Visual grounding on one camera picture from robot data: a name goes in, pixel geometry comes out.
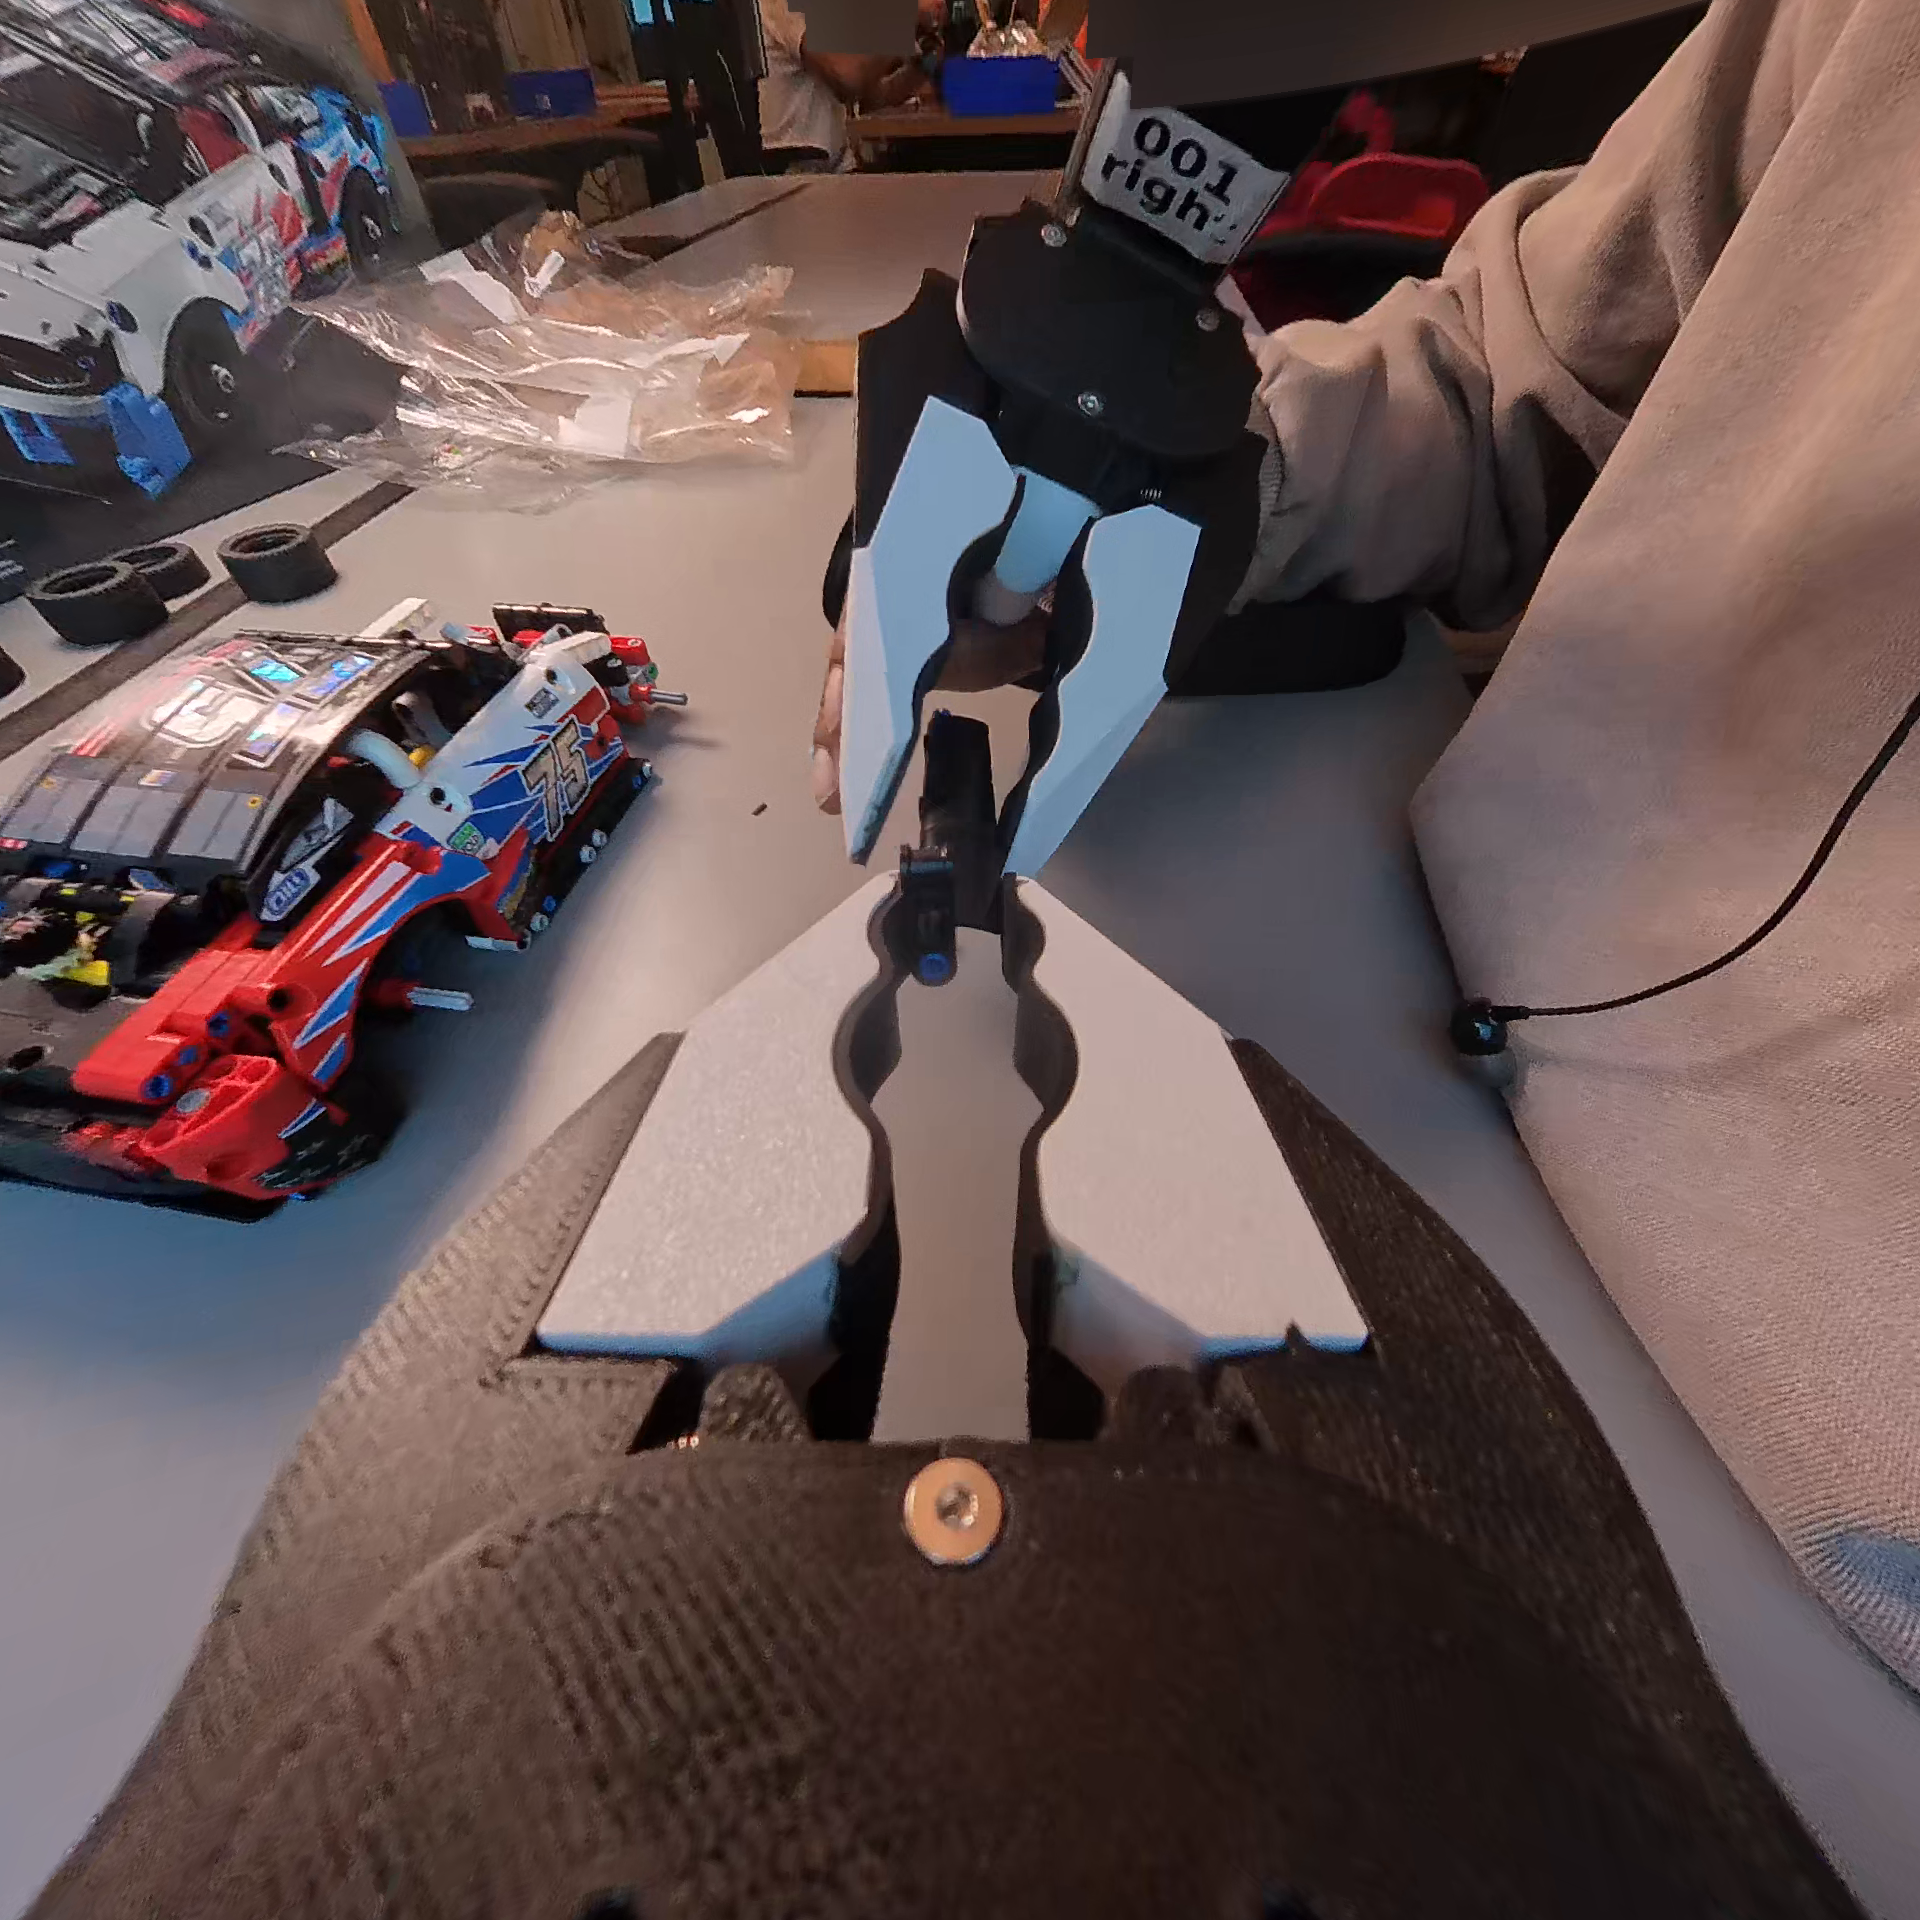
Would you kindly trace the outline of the person's beige sweatshirt torso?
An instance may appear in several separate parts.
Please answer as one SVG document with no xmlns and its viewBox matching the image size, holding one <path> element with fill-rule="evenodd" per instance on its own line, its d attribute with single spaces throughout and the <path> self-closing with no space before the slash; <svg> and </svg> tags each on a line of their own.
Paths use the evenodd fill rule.
<svg viewBox="0 0 1920 1920">
<path fill-rule="evenodd" d="M 1788 894 L 1915 698 L 1915 4 L 1717 4 L 1448 268 L 1617 433 L 1413 823 L 1460 980 L 1640 993 Z M 1915 1687 L 1915 737 L 1764 945 L 1525 1024 L 1511 1113 L 1812 1590 Z"/>
</svg>

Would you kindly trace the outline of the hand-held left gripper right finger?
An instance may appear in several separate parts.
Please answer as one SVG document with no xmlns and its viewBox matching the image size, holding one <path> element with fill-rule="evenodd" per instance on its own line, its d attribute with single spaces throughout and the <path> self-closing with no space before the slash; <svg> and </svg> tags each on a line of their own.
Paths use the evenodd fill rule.
<svg viewBox="0 0 1920 1920">
<path fill-rule="evenodd" d="M 1105 1396 L 1370 1326 L 1229 1036 L 1039 881 L 1008 881 L 1001 972 L 1021 1145 L 1016 1282 L 1050 1358 Z"/>
</svg>

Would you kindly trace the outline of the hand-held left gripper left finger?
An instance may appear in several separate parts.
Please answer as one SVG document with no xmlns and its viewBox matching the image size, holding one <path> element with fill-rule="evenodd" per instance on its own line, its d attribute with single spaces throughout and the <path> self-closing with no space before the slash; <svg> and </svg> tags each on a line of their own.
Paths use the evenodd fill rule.
<svg viewBox="0 0 1920 1920">
<path fill-rule="evenodd" d="M 896 881 L 871 881 L 699 1012 L 536 1323 L 547 1353 L 883 1367 L 899 1298 Z"/>
</svg>

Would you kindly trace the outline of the black lego axle connector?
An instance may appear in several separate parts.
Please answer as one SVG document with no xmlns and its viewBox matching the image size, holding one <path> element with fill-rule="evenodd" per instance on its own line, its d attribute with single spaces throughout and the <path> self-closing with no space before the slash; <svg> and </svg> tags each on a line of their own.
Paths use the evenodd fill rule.
<svg viewBox="0 0 1920 1920">
<path fill-rule="evenodd" d="M 955 963 L 955 930 L 957 872 L 954 854 L 947 843 L 904 848 L 896 906 L 896 952 L 904 972 L 914 979 L 917 955 L 923 952 L 949 952 Z"/>
</svg>

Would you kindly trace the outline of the person's right hand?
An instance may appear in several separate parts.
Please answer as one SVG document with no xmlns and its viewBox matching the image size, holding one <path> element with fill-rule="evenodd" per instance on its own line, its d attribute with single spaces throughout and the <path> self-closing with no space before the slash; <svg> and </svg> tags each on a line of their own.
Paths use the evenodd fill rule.
<svg viewBox="0 0 1920 1920">
<path fill-rule="evenodd" d="M 842 802 L 842 745 L 844 745 L 844 713 L 847 713 L 847 654 L 849 634 L 842 622 L 833 631 L 823 694 L 815 719 L 807 780 L 815 804 L 825 814 L 840 814 Z"/>
</svg>

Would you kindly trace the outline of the lego box with car picture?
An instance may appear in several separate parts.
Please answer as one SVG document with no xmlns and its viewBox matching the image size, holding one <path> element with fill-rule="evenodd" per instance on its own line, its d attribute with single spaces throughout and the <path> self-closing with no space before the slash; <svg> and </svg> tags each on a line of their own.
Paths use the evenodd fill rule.
<svg viewBox="0 0 1920 1920">
<path fill-rule="evenodd" d="M 250 444 L 411 191 L 347 4 L 4 2 L 4 476 L 161 499 Z"/>
</svg>

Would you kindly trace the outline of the long black lego axle assembly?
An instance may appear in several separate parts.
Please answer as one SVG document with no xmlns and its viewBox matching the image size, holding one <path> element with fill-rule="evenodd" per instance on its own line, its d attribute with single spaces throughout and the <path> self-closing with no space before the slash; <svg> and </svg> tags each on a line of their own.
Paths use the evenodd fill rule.
<svg viewBox="0 0 1920 1920">
<path fill-rule="evenodd" d="M 957 711 L 936 711 L 923 734 L 922 846 L 952 866 L 961 928 L 1001 934 L 1001 846 L 992 731 Z"/>
</svg>

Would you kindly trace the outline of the clear plastic bag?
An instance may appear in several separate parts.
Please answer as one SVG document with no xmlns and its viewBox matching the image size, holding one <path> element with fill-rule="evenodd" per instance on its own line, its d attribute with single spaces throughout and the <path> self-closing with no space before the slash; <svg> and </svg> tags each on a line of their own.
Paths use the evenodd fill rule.
<svg viewBox="0 0 1920 1920">
<path fill-rule="evenodd" d="M 279 451 L 539 510 L 643 468 L 786 464 L 794 270 L 687 280 L 564 214 L 303 310 Z"/>
</svg>

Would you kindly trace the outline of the small blue storage crate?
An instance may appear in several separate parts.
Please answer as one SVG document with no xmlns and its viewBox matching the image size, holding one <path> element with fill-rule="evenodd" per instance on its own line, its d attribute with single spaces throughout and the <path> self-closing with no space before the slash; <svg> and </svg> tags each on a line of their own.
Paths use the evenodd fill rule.
<svg viewBox="0 0 1920 1920">
<path fill-rule="evenodd" d="M 962 56 L 939 76 L 944 108 L 962 120 L 1050 114 L 1060 86 L 1057 56 Z"/>
</svg>

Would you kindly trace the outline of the black office chair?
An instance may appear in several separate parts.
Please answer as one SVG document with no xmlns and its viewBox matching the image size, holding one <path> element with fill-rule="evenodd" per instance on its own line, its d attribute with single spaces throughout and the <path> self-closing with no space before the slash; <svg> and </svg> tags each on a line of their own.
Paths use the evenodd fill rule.
<svg viewBox="0 0 1920 1920">
<path fill-rule="evenodd" d="M 567 208 L 553 182 L 517 172 L 417 176 L 417 185 L 436 252 L 460 252 L 503 224 Z"/>
</svg>

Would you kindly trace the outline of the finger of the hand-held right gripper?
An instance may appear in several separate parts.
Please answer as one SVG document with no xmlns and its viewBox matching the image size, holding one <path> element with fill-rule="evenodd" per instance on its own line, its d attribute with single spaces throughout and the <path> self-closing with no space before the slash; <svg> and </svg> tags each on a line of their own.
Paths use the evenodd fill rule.
<svg viewBox="0 0 1920 1920">
<path fill-rule="evenodd" d="M 923 694 L 952 641 L 954 574 L 999 545 L 1018 472 L 989 425 L 929 398 L 865 545 L 852 550 L 840 801 L 849 858 L 876 854 L 922 730 Z"/>
<path fill-rule="evenodd" d="M 1029 756 L 999 823 L 1001 866 L 1036 876 L 1167 698 L 1199 527 L 1164 507 L 1092 520 L 1059 582 Z"/>
</svg>

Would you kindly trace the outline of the person's right forearm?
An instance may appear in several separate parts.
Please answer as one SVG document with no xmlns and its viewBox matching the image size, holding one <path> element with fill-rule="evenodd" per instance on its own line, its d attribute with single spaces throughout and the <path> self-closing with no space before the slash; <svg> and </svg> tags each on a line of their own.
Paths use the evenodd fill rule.
<svg viewBox="0 0 1920 1920">
<path fill-rule="evenodd" d="M 1495 195 L 1431 280 L 1356 320 L 1298 320 L 1256 350 L 1266 438 L 1256 555 L 1233 611 L 1410 601 L 1465 634 L 1522 614 L 1625 415 L 1547 339 L 1551 260 L 1577 169 Z"/>
</svg>

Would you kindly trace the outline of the red white lego race car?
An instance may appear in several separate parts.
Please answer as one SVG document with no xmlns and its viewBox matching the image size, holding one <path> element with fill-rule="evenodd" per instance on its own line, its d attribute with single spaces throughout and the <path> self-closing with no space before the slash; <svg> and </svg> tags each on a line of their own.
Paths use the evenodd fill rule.
<svg viewBox="0 0 1920 1920">
<path fill-rule="evenodd" d="M 426 934 L 547 934 L 687 704 L 587 608 L 420 599 L 136 683 L 4 801 L 4 1185 L 251 1220 L 377 1161 L 364 1026 L 473 1003 Z"/>
</svg>

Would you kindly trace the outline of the red chair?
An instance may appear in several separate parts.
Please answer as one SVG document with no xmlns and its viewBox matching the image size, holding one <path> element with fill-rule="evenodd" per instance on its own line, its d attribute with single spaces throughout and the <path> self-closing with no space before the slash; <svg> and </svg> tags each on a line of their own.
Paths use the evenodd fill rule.
<svg viewBox="0 0 1920 1920">
<path fill-rule="evenodd" d="M 1429 280 L 1491 187 L 1471 161 L 1396 152 L 1312 162 L 1234 264 L 1261 329 L 1354 320 L 1403 280 Z"/>
<path fill-rule="evenodd" d="M 1312 161 L 1337 166 L 1376 154 L 1448 159 L 1448 99 L 1426 88 L 1351 88 L 1316 137 Z"/>
</svg>

